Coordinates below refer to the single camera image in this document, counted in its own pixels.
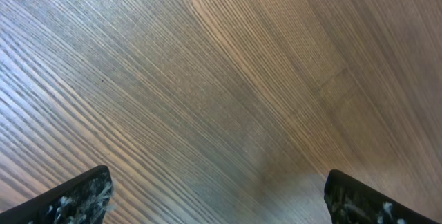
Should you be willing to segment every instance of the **wood grain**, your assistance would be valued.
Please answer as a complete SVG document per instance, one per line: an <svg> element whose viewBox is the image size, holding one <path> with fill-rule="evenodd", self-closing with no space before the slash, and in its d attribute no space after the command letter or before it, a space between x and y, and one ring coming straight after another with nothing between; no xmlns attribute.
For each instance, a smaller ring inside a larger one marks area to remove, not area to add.
<svg viewBox="0 0 442 224"><path fill-rule="evenodd" d="M0 211L98 164L105 223L442 221L441 0L0 0Z"/></svg>

